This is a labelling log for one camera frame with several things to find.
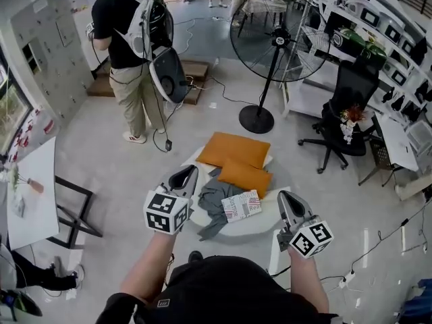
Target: black t-shirt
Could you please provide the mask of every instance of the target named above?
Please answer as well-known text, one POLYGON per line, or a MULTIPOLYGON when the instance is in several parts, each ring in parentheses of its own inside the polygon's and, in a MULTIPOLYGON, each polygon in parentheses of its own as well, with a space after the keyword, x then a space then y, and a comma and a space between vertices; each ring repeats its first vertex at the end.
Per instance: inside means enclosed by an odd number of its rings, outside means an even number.
POLYGON ((94 38, 112 37, 108 52, 113 68, 133 68, 142 65, 142 59, 134 54, 128 43, 116 31, 127 33, 139 5, 135 0, 96 0, 93 5, 94 38))
POLYGON ((302 296, 279 286, 248 259, 214 256, 188 265, 145 306, 127 294, 107 301, 97 324, 330 323, 302 296))

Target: power strip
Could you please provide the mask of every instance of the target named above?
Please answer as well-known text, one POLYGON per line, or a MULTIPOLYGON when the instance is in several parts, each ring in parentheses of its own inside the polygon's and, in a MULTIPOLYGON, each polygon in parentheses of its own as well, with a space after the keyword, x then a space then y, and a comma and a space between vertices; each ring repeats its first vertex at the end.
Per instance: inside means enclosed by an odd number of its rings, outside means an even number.
POLYGON ((345 277, 339 282, 339 288, 345 288, 348 283, 350 283, 352 281, 352 279, 354 279, 354 277, 356 277, 356 273, 355 272, 349 272, 345 275, 345 277))

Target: black office chair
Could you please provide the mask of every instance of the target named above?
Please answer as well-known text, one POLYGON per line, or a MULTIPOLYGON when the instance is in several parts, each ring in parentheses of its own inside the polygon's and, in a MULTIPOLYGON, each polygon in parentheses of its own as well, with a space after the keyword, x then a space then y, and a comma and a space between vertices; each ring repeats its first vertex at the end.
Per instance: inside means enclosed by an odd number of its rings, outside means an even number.
POLYGON ((312 127, 317 133, 321 133, 324 140, 300 139, 298 145, 304 143, 324 145, 327 147, 324 165, 317 169, 318 174, 324 172, 329 161, 330 153, 333 151, 344 163, 342 169, 346 169, 348 162, 343 155, 364 156, 366 145, 363 140, 363 133, 358 125, 354 127, 351 144, 344 140, 340 129, 340 112, 358 105, 364 109, 373 93, 377 90, 379 79, 378 70, 367 68, 361 63, 342 61, 337 72, 337 83, 333 97, 324 104, 321 112, 322 119, 312 127))

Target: black shoe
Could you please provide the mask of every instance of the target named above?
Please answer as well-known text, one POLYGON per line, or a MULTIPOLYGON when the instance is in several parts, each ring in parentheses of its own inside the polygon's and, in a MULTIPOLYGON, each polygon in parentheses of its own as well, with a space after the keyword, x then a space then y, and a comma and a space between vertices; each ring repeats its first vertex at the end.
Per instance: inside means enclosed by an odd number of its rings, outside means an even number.
POLYGON ((199 252, 199 251, 192 251, 190 254, 189 254, 189 258, 188 258, 188 262, 189 263, 192 263, 192 262, 199 262, 199 261, 203 261, 204 260, 204 257, 203 257, 203 255, 201 254, 201 252, 199 252))

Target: orange pillow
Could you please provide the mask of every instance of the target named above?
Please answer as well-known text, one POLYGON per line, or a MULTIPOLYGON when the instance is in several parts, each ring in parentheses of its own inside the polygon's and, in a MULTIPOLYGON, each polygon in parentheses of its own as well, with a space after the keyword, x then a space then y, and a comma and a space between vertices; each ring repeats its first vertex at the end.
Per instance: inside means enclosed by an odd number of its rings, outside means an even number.
POLYGON ((258 197, 263 199, 272 177, 273 174, 267 173, 265 170, 256 169, 233 159, 227 159, 217 179, 236 185, 244 190, 256 190, 258 197))
POLYGON ((262 169, 269 148, 270 144, 266 142, 215 132, 196 160, 223 167, 226 159, 230 158, 262 169))

